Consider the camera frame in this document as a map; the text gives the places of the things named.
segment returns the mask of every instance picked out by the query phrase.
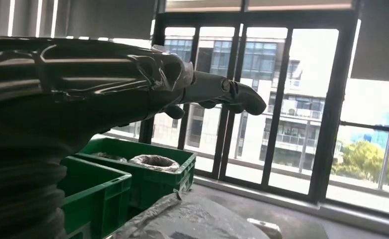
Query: gray floor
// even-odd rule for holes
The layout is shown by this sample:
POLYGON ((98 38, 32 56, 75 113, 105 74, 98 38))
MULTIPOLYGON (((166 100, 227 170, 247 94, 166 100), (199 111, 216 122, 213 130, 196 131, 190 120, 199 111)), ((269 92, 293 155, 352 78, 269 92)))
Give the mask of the gray floor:
POLYGON ((193 185, 192 189, 197 195, 219 203, 244 218, 255 218, 279 225, 283 239, 389 239, 386 236, 197 184, 193 185))

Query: building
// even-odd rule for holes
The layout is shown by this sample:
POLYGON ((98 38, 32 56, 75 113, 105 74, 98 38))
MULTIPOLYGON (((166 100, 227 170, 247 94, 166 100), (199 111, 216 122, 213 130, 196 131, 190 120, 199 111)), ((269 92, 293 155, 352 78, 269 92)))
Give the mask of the building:
MULTIPOLYGON (((223 29, 226 27, 216 28, 214 27, 203 35, 201 31, 196 70, 225 76, 228 70, 233 32, 223 29)), ((167 51, 178 54, 184 61, 190 61, 194 29, 187 31, 167 29, 166 35, 167 51)), ((252 37, 248 35, 241 83, 256 90, 268 103, 268 107, 261 116, 251 116, 245 112, 236 115, 230 159, 263 164, 272 122, 283 46, 284 37, 270 37, 269 34, 261 36, 256 32, 252 37)), ((273 162, 299 167, 302 161, 302 167, 311 169, 329 76, 323 76, 325 80, 317 83, 323 88, 326 87, 324 90, 313 90, 316 83, 311 81, 314 81, 316 77, 310 66, 318 65, 322 59, 308 58, 303 61, 301 56, 290 55, 273 162)), ((191 104, 186 149, 213 158, 220 112, 221 106, 207 110, 198 104, 191 104)), ((135 132, 137 125, 133 124, 127 127, 127 130, 135 132)), ((152 141, 177 146, 179 127, 179 120, 171 119, 165 114, 156 115, 152 141)), ((340 148, 338 145, 335 157, 339 155, 340 148)))

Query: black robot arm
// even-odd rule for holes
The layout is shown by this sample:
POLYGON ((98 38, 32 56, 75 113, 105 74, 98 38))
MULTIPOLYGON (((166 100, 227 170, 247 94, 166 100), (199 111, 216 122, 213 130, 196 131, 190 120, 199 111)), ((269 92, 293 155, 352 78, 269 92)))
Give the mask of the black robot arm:
POLYGON ((80 150, 117 125, 175 105, 225 104, 261 114, 266 104, 250 87, 194 72, 174 54, 95 40, 0 37, 0 148, 80 150))

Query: gray plastic sheet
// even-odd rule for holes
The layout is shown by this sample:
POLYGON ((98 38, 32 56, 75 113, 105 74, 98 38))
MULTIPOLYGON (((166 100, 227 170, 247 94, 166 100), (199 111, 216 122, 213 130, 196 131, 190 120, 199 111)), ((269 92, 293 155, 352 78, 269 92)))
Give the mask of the gray plastic sheet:
POLYGON ((150 168, 153 170, 175 172, 179 169, 180 165, 174 160, 159 156, 142 154, 129 160, 129 163, 136 164, 138 166, 150 168))
POLYGON ((123 158, 123 157, 120 157, 120 156, 115 156, 115 155, 109 155, 109 154, 103 153, 103 152, 92 153, 92 155, 93 156, 97 156, 97 157, 102 157, 102 158, 116 160, 116 161, 123 162, 123 163, 127 163, 127 159, 126 158, 123 158))
POLYGON ((206 198, 173 193, 128 221, 113 239, 269 239, 227 208, 206 198))

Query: green plastic crate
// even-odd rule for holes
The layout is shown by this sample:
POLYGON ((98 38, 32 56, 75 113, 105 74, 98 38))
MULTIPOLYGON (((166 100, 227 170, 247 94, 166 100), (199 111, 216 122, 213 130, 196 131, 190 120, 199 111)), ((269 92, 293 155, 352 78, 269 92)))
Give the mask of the green plastic crate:
POLYGON ((61 164, 67 167, 58 188, 65 193, 61 208, 69 238, 103 239, 127 221, 129 173, 75 157, 67 157, 61 164))
POLYGON ((191 152, 114 138, 101 138, 91 140, 75 156, 130 173, 132 175, 130 206, 142 210, 149 208, 161 197, 172 193, 174 189, 188 191, 193 184, 196 154, 191 152), (180 168, 175 172, 163 172, 91 155, 98 152, 128 160, 141 154, 156 154, 175 160, 180 164, 180 168))

